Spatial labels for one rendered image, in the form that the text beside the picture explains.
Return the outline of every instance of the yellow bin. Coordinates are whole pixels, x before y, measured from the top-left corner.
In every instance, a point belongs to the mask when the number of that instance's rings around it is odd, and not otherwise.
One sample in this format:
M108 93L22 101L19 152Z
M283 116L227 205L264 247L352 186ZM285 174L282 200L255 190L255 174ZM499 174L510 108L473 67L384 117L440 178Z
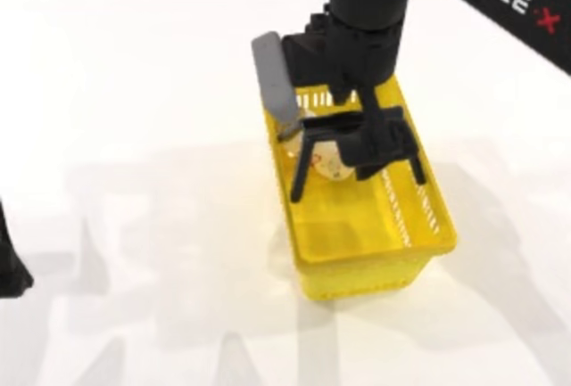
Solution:
M326 86L297 94L318 115L360 109L357 99L343 107L324 102ZM384 108L404 107L419 141L396 78L377 88L377 98ZM432 257L455 248L456 232L422 146L426 185L417 185L407 161L365 182L354 176L333 182L311 169L302 201L291 203L296 159L277 142L277 123L268 113L266 123L295 265L310 299L400 289Z

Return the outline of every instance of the white background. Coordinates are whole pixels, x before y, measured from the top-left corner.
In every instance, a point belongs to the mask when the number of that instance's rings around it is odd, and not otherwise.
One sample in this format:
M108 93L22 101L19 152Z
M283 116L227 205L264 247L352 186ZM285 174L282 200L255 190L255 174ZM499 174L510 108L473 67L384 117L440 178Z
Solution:
M399 65L459 248L301 296L249 44L323 1L0 0L3 385L571 384L571 81L460 0Z

